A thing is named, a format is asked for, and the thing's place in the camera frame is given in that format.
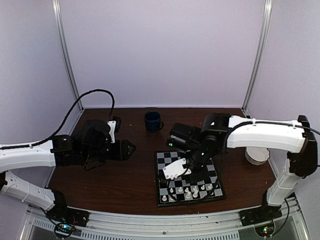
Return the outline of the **white chess king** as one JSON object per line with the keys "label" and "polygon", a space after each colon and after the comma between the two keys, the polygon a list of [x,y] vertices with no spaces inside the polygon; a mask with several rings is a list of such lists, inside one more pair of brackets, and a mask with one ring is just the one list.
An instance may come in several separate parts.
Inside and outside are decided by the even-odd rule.
{"label": "white chess king", "polygon": [[198,187],[197,186],[194,186],[193,187],[193,198],[197,198],[198,197],[198,193],[199,193],[199,190],[198,190]]}

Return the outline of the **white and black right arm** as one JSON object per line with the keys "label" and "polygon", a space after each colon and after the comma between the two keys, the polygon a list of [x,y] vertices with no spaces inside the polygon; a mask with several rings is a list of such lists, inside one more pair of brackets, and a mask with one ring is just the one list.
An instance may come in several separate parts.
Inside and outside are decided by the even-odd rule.
{"label": "white and black right arm", "polygon": [[182,159],[163,167],[167,180],[187,175],[195,177],[207,161],[223,155],[227,149],[246,148],[251,158],[261,162],[269,149],[287,152],[283,172],[265,192],[262,206],[256,210],[259,220],[268,220],[295,188],[300,179],[318,168],[317,131],[306,116],[297,120],[271,121],[240,117],[227,113],[211,113],[201,128],[182,123],[173,125],[166,144],[186,154]]}

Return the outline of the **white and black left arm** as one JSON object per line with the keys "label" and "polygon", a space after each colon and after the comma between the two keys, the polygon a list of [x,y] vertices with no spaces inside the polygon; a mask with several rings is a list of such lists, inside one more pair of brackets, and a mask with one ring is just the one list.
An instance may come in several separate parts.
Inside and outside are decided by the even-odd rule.
{"label": "white and black left arm", "polygon": [[16,176],[12,171],[31,167],[82,166],[87,171],[90,160],[104,166],[107,160],[126,161],[136,146],[117,140],[115,134],[121,126],[120,118],[109,121],[87,120],[75,135],[54,135],[47,140],[21,145],[0,147],[0,192],[45,211],[52,211],[61,222],[72,218],[64,194],[34,185]]}

